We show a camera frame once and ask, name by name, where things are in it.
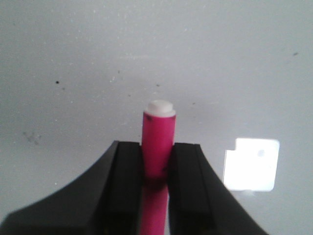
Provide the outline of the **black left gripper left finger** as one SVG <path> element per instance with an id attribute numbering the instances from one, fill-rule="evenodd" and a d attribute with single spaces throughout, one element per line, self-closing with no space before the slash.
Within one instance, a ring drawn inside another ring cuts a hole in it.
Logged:
<path id="1" fill-rule="evenodd" d="M 82 175 L 10 213 L 3 235 L 135 235 L 143 165 L 137 142 L 114 141 Z"/>

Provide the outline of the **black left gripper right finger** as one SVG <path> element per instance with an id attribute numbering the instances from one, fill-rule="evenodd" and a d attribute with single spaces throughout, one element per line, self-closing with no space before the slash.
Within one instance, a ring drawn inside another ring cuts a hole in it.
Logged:
<path id="1" fill-rule="evenodd" d="M 168 188 L 172 235 L 266 234 L 227 190 L 198 144 L 174 144 Z"/>

